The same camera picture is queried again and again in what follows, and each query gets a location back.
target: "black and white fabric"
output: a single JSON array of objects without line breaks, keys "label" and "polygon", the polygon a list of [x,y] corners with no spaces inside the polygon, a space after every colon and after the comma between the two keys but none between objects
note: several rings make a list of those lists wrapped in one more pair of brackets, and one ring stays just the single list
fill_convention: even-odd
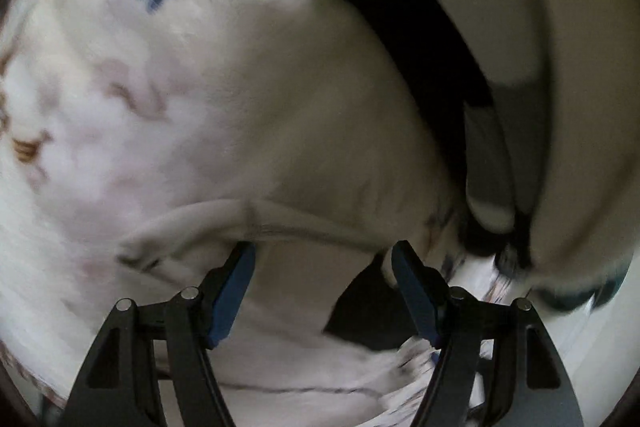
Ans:
[{"label": "black and white fabric", "polygon": [[549,134],[542,1],[349,1],[385,43],[466,186],[466,248],[499,253],[508,275],[528,269]]}]

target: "silver screw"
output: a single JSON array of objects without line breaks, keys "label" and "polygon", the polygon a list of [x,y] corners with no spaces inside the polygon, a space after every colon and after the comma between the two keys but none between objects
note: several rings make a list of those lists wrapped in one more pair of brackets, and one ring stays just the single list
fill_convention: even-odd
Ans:
[{"label": "silver screw", "polygon": [[131,308],[132,304],[133,304],[133,301],[131,299],[120,299],[118,302],[116,302],[116,309],[119,312],[125,312],[129,308]]},{"label": "silver screw", "polygon": [[524,298],[516,299],[516,306],[524,312],[528,312],[531,309],[531,303]]},{"label": "silver screw", "polygon": [[456,301],[462,301],[466,298],[466,290],[459,286],[453,286],[453,288],[449,289],[449,295],[451,295],[451,298]]},{"label": "silver screw", "polygon": [[199,290],[196,286],[189,286],[180,292],[180,297],[185,300],[191,301],[198,296]]}]

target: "blue gripper pad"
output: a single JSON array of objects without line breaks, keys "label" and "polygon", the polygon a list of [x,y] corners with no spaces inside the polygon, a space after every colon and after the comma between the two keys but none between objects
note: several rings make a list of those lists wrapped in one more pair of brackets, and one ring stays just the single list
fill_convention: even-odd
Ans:
[{"label": "blue gripper pad", "polygon": [[226,278],[211,310],[212,322],[207,338],[212,347],[229,336],[242,298],[254,274],[255,245],[242,243],[238,248],[241,248],[238,262]]},{"label": "blue gripper pad", "polygon": [[437,270],[420,262],[408,241],[394,245],[391,267],[418,335],[440,349],[449,286]]}]

